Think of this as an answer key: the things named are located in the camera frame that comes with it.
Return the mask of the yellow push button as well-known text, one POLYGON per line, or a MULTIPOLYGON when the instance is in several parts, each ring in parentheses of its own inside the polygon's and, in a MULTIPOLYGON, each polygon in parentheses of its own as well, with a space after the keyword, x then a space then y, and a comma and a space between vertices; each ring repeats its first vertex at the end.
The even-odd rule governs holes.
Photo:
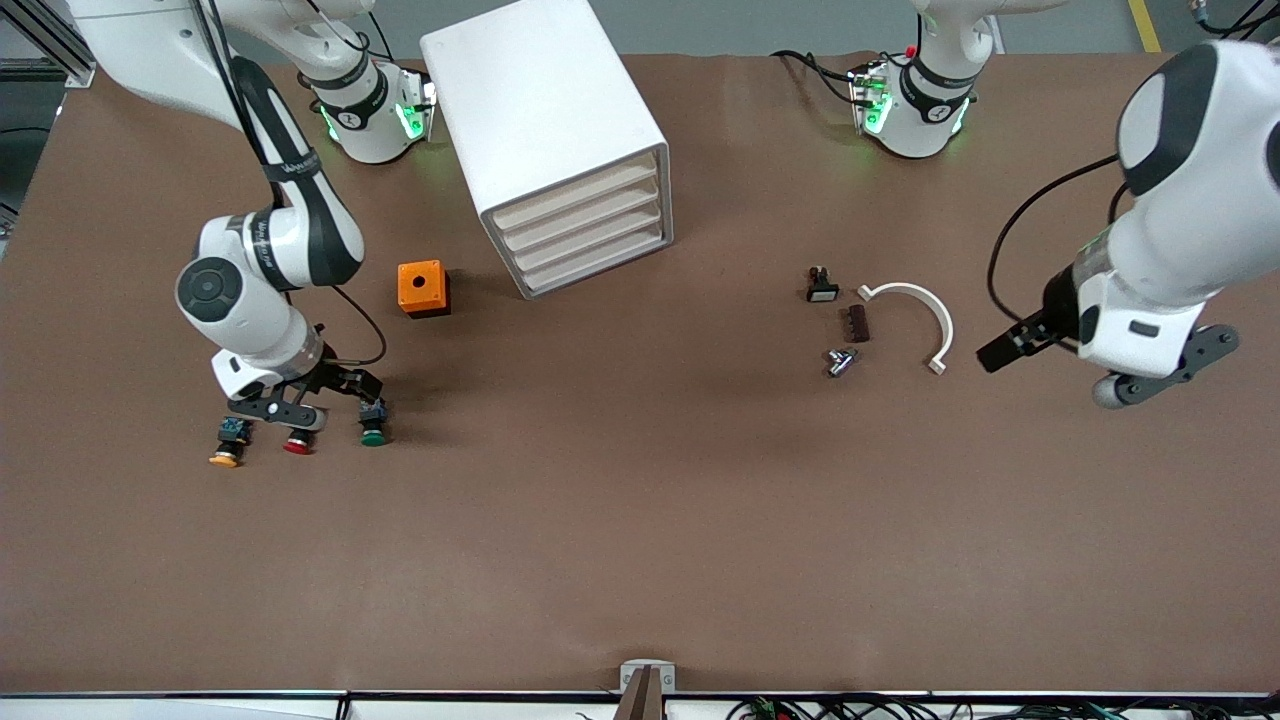
POLYGON ((209 462, 219 468, 238 468, 252 442, 253 421, 242 416, 225 416, 218 428, 218 446, 209 462))

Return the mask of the white curved plastic arc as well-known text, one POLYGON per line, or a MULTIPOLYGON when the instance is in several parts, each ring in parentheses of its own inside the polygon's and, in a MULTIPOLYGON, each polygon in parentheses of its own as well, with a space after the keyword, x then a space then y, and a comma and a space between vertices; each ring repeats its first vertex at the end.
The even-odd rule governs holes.
POLYGON ((933 314, 940 327, 940 347, 931 355, 927 366, 936 375, 943 375, 947 372, 948 365, 946 359, 954 348, 956 327, 951 311, 934 292, 914 283, 890 282, 877 287, 861 284, 858 287, 858 295, 868 302, 881 296, 902 295, 915 299, 924 305, 933 314))

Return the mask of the orange box with hole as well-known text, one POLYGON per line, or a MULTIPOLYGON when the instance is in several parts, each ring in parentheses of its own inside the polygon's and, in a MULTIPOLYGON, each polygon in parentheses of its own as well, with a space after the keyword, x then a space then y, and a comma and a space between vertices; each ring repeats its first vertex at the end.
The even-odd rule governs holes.
POLYGON ((425 319, 452 313, 451 277, 439 260, 399 264, 396 292, 397 304, 408 318, 425 319))

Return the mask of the aluminium frame profile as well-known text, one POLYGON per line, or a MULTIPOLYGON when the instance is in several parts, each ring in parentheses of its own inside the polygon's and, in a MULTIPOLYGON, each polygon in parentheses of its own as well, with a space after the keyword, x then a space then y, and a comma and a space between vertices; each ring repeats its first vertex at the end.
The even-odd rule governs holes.
POLYGON ((88 88, 95 73, 67 0, 0 0, 0 82, 63 79, 88 88))
POLYGON ((1210 0, 1210 26, 1236 32, 1215 35, 1258 44, 1280 44, 1280 0, 1210 0))

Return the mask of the grey metal table bracket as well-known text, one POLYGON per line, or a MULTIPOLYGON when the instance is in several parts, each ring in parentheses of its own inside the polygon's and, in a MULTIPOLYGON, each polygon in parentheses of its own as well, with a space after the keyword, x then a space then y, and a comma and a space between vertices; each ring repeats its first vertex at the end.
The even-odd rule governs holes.
POLYGON ((620 693, 625 693, 636 676, 648 676, 648 685, 663 696, 677 692, 677 673, 673 662, 660 659, 631 659, 620 666, 620 693))

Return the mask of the brown wedge post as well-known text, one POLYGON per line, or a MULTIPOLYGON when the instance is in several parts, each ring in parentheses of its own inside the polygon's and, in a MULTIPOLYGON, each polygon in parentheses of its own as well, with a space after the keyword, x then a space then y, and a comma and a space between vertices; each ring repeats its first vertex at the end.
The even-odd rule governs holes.
POLYGON ((636 676, 622 693, 612 720, 667 720, 664 696, 648 685, 648 676, 636 676))

